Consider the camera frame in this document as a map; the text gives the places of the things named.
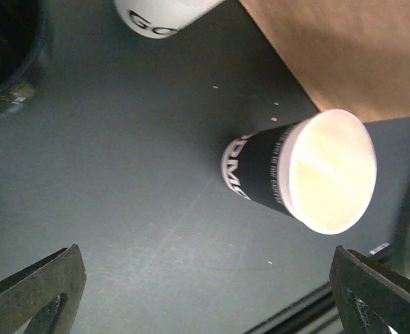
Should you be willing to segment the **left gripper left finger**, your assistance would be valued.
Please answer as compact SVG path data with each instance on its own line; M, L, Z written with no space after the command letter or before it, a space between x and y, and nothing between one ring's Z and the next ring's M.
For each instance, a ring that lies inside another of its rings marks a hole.
M86 285L73 244L0 281L0 333L69 333Z

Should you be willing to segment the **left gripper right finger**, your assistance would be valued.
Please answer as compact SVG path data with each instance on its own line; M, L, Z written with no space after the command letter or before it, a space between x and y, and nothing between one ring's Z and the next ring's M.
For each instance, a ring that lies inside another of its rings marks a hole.
M337 246L329 274L346 333L410 333L410 280Z

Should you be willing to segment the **black white paper cup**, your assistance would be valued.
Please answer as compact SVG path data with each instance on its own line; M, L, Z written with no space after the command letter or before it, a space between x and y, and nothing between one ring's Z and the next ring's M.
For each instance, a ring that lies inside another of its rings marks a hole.
M237 195L333 235L364 215L377 158L365 125L331 109L234 139L221 156L221 174Z

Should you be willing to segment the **brown kraft paper bag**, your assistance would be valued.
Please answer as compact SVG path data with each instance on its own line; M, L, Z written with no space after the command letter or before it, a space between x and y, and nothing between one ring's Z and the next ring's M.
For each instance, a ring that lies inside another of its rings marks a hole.
M410 117L410 1L244 1L321 111Z

